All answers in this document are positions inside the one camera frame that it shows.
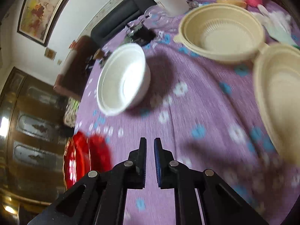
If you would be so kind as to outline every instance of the bowl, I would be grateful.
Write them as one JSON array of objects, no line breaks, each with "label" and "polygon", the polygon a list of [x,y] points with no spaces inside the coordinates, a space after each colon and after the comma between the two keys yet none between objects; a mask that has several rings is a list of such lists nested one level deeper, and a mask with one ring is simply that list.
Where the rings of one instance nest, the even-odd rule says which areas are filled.
[{"label": "bowl", "polygon": [[183,17],[174,41],[209,59],[236,64],[253,59],[265,33],[247,10],[215,3],[196,8]]},{"label": "bowl", "polygon": [[115,116],[139,104],[148,91],[150,78],[144,51],[138,44],[117,48],[98,80],[97,103],[101,112]]}]

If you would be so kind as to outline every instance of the beige container lid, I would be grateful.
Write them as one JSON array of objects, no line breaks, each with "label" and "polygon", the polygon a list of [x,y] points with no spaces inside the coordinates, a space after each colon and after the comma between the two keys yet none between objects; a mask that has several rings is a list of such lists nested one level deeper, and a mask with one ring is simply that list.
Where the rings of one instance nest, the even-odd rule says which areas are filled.
[{"label": "beige container lid", "polygon": [[266,46],[254,63],[255,98],[278,154],[300,166],[300,50]]}]

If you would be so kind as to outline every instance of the table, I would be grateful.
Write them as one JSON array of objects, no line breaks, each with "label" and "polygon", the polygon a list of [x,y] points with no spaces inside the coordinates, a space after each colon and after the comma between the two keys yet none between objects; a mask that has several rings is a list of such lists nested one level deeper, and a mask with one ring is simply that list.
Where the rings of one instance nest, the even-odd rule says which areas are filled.
[{"label": "table", "polygon": [[[263,5],[269,11],[283,10],[270,0]],[[175,224],[174,192],[160,190],[156,182],[156,137],[175,160],[198,171],[213,169],[270,224],[280,224],[300,194],[300,174],[280,159],[266,133],[255,102],[252,64],[226,66],[201,57],[173,41],[183,16],[164,25],[153,22],[158,14],[153,16],[145,21],[158,35],[143,48],[151,71],[145,99],[118,116],[104,116],[96,101],[101,72],[96,65],[75,126],[87,135],[104,135],[114,165],[138,148],[140,137],[147,139],[145,189],[128,190],[124,224]],[[292,35],[299,43],[294,21]],[[103,49],[113,51],[124,36],[125,29]]]}]

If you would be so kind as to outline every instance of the silver rivet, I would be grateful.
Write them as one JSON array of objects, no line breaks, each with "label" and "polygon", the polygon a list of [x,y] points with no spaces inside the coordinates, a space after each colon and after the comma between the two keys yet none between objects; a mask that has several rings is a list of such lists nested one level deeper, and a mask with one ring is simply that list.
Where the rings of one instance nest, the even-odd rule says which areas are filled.
[{"label": "silver rivet", "polygon": [[214,171],[211,170],[211,169],[205,170],[205,175],[206,175],[206,176],[213,176],[214,174],[215,174]]},{"label": "silver rivet", "polygon": [[132,165],[133,165],[133,162],[130,160],[127,160],[124,162],[124,166],[126,166],[126,167],[131,167]]},{"label": "silver rivet", "polygon": [[98,175],[98,173],[96,172],[96,171],[89,171],[88,172],[88,176],[90,177],[90,178],[94,178],[94,177],[96,177]]},{"label": "silver rivet", "polygon": [[170,161],[169,164],[171,167],[177,167],[179,165],[178,161]]}]

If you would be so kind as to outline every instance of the abstract painting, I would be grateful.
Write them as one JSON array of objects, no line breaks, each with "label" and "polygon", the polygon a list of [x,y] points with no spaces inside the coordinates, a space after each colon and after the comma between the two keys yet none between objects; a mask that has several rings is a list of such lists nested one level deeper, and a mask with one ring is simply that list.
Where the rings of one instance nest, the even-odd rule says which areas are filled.
[{"label": "abstract painting", "polygon": [[24,0],[18,32],[47,46],[55,22],[68,0]]}]

